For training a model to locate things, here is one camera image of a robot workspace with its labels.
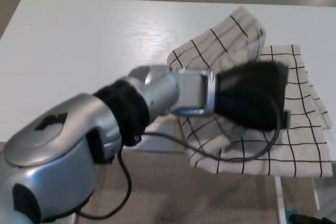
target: black foam padding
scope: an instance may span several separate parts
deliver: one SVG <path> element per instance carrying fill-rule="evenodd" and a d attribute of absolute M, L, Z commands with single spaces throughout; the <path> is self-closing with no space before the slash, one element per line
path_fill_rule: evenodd
<path fill-rule="evenodd" d="M 149 125 L 150 117 L 144 98 L 128 82 L 118 80 L 93 94 L 102 100 L 112 111 L 126 146 L 137 144 L 135 137 L 140 137 Z"/>

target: table leg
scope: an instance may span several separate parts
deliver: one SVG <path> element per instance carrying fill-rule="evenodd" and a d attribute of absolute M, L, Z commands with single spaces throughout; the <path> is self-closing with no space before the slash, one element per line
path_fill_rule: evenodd
<path fill-rule="evenodd" d="M 275 197 L 277 202 L 277 211 L 278 211 L 278 222 L 279 224 L 286 224 L 286 214 L 285 214 L 285 205 L 284 197 L 282 194 L 281 178 L 278 176 L 274 177 L 274 186 L 275 186 Z"/>

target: dish towel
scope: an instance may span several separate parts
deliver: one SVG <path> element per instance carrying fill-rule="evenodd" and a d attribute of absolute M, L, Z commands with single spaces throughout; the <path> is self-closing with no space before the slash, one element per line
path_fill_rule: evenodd
<path fill-rule="evenodd" d="M 266 32 L 244 8 L 175 49 L 167 64 L 175 68 L 227 70 L 247 61 L 275 60 L 289 66 L 285 109 L 290 126 L 275 145 L 250 162 L 228 163 L 186 150 L 191 165 L 211 173 L 234 172 L 276 176 L 331 176 L 330 154 L 323 130 L 332 126 L 322 100 L 308 78 L 298 45 L 264 48 Z M 180 118 L 185 141 L 218 157 L 248 157 L 270 141 L 273 132 L 245 129 L 218 115 Z"/>

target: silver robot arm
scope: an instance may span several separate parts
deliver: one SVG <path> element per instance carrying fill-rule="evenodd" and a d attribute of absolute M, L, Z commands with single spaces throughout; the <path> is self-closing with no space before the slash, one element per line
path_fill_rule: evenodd
<path fill-rule="evenodd" d="M 47 111 L 0 154 L 0 223 L 40 224 L 82 208 L 98 183 L 95 164 L 137 144 L 159 115 L 212 114 L 215 90 L 211 70 L 144 66 Z"/>

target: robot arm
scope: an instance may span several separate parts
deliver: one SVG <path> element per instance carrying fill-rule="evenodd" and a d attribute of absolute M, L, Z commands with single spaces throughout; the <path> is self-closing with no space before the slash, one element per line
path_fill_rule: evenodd
<path fill-rule="evenodd" d="M 95 164 L 139 143 L 159 115 L 216 112 L 247 128 L 279 130 L 279 120 L 286 128 L 287 76 L 288 67 L 272 61 L 219 74 L 144 66 L 57 105 L 16 133 L 0 155 L 0 224 L 51 222 L 81 209 L 98 183 Z"/>
<path fill-rule="evenodd" d="M 40 224 L 85 205 L 109 163 L 157 116 L 213 113 L 211 70 L 145 66 L 93 95 L 79 94 L 16 133 L 0 155 L 0 223 Z"/>

